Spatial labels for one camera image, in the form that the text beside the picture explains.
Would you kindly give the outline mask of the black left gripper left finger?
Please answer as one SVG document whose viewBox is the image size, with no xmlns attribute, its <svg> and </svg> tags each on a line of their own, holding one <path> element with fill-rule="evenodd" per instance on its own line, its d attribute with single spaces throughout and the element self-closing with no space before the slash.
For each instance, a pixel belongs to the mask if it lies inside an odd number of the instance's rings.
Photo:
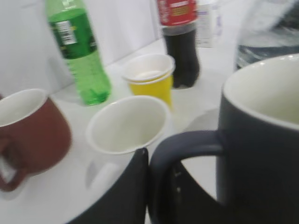
<svg viewBox="0 0 299 224">
<path fill-rule="evenodd" d="M 137 149 L 113 186 L 71 224 L 143 224 L 148 201 L 149 153 Z"/>
</svg>

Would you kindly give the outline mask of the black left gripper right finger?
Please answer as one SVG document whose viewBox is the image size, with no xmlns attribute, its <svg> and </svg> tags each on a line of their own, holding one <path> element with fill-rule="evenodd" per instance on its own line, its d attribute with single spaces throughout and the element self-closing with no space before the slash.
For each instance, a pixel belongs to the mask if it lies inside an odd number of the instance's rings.
<svg viewBox="0 0 299 224">
<path fill-rule="evenodd" d="M 181 162 L 166 173 L 161 193 L 163 224 L 223 224 L 223 210 Z"/>
</svg>

